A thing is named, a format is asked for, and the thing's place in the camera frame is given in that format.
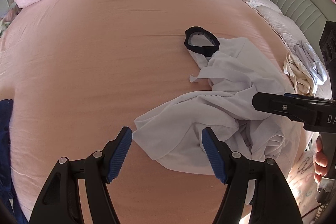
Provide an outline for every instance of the gray folded garment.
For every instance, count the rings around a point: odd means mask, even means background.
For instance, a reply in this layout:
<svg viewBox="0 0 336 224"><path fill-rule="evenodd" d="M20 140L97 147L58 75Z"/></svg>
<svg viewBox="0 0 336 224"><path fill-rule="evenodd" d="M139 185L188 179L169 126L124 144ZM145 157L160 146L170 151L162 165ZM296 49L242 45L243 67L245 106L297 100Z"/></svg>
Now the gray folded garment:
<svg viewBox="0 0 336 224"><path fill-rule="evenodd" d="M327 72L313 47L299 40L298 43L294 45L293 51L307 68L315 84L322 85L327 80Z"/></svg>

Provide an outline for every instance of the fitted sheet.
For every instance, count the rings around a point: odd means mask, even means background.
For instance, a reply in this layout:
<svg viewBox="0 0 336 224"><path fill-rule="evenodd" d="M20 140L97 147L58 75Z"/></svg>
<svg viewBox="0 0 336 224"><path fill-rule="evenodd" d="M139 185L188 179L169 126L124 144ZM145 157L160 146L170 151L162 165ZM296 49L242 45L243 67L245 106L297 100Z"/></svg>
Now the fitted sheet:
<svg viewBox="0 0 336 224"><path fill-rule="evenodd" d="M199 71L184 47L191 26L247 37L282 70L288 50L242 0L41 0L20 12L0 40L0 99L14 99L12 177L28 218L60 157L86 158L136 117L210 90L189 82ZM225 186L165 169L133 142L108 189L121 223L203 224ZM82 209L90 223L85 200Z"/></svg>

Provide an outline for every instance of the bed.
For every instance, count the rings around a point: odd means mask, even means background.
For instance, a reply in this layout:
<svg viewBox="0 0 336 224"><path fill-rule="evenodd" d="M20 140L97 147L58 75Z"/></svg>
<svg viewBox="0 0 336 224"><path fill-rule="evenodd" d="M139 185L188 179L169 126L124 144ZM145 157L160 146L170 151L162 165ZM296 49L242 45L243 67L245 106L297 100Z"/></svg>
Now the bed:
<svg viewBox="0 0 336 224"><path fill-rule="evenodd" d="M302 30L318 52L325 21L336 14L322 0L309 2L298 5L296 22L306 19ZM282 71L288 49L241 0L41 0L20 12L0 40L0 99L14 99L12 178L27 218L60 157L86 158L122 126L134 130L145 112L210 89L189 82L198 72L183 45L191 26L247 37ZM295 159L311 137L298 135ZM214 176L167 170L133 142L108 189L121 223L188 224L213 220L225 186ZM82 209L90 223L84 198Z"/></svg>

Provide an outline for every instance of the beige folded garment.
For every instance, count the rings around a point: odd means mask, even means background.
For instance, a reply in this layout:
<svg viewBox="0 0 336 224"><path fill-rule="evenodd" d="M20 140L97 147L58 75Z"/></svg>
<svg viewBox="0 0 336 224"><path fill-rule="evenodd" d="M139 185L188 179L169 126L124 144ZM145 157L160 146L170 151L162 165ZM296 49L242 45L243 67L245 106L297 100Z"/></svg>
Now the beige folded garment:
<svg viewBox="0 0 336 224"><path fill-rule="evenodd" d="M291 79L296 94L315 96L318 85L295 54L287 53L283 73Z"/></svg>

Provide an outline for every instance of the human hand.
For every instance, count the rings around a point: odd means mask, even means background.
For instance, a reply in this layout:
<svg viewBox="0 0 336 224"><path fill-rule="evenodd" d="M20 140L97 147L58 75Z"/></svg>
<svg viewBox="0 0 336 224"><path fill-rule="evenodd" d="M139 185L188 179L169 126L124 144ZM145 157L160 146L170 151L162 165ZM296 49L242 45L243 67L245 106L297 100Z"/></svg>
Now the human hand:
<svg viewBox="0 0 336 224"><path fill-rule="evenodd" d="M316 157L314 160L315 167L315 181L319 183L322 179L322 176L325 176L328 172L327 170L328 159L322 152L322 141L320 136L316 139Z"/></svg>

